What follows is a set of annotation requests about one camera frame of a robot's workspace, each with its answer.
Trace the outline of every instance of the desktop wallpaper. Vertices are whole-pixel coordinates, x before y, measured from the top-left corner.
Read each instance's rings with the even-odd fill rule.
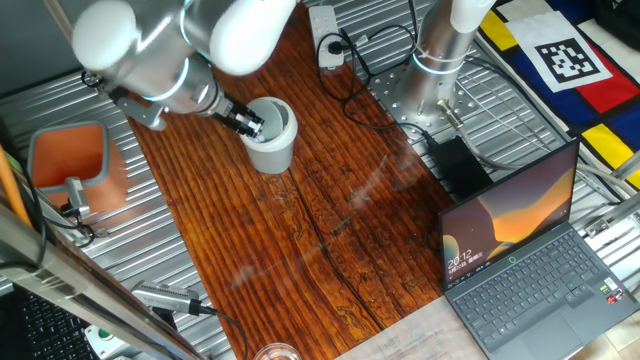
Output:
[[[577,151],[569,146],[442,215],[447,283],[568,220]]]

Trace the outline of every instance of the black keyboard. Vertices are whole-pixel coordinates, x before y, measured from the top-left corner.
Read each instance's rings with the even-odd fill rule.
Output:
[[[547,244],[455,300],[470,328],[489,350],[537,321],[545,310],[577,305],[593,292],[586,285],[602,269],[584,240],[571,232]]]
[[[19,299],[34,360],[99,359],[84,335],[88,324],[34,294],[21,292]]]

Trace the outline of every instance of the wooden table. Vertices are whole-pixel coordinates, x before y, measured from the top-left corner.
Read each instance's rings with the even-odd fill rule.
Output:
[[[285,342],[304,359],[333,359],[441,295],[438,254],[423,237],[451,199],[400,130],[349,122],[316,75],[307,10],[292,15],[269,62],[234,78],[239,101],[274,96],[299,125],[278,176],[253,169],[237,135],[195,115],[168,115],[157,133],[131,122],[214,305],[251,347]],[[326,74],[345,94],[351,71]],[[365,94],[361,121],[389,124]],[[241,358],[237,331],[222,321]]]

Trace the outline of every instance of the colorful mat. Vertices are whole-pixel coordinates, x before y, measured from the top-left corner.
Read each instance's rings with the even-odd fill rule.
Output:
[[[596,23],[593,1],[503,0],[494,9],[481,25],[481,34],[568,127],[570,136],[581,138],[611,169],[640,150],[640,52]],[[612,77],[551,91],[506,24],[552,11],[561,12],[577,29]],[[628,181],[640,188],[640,171]]]

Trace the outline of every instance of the orange bin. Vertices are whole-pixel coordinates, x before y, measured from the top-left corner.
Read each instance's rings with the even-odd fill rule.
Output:
[[[37,131],[31,138],[28,167],[33,184],[58,207],[69,201],[68,177],[80,178],[91,212],[112,211],[125,204],[125,163],[100,122]]]

